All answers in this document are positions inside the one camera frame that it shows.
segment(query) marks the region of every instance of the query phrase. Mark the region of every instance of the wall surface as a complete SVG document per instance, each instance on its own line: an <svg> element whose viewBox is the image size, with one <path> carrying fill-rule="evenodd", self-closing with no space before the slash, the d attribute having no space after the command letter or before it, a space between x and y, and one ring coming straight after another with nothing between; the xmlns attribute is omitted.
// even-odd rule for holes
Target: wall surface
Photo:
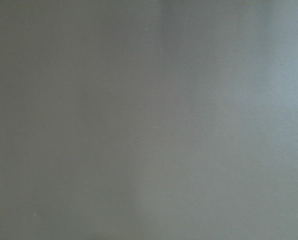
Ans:
<svg viewBox="0 0 298 240"><path fill-rule="evenodd" d="M298 0L0 0L0 240L298 240Z"/></svg>

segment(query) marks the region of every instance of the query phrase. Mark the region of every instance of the gray wall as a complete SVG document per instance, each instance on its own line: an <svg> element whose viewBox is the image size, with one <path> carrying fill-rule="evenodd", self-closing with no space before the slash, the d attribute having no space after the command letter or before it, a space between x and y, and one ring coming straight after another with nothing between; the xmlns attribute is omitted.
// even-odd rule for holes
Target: gray wall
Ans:
<svg viewBox="0 0 298 240"><path fill-rule="evenodd" d="M0 240L298 240L298 0L0 0Z"/></svg>

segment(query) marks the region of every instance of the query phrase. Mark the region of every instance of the gray surface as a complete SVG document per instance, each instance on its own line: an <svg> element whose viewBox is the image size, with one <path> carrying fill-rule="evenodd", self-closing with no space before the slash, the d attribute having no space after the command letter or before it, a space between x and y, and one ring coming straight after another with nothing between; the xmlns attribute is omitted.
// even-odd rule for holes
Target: gray surface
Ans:
<svg viewBox="0 0 298 240"><path fill-rule="evenodd" d="M298 240L298 0L0 0L0 240Z"/></svg>

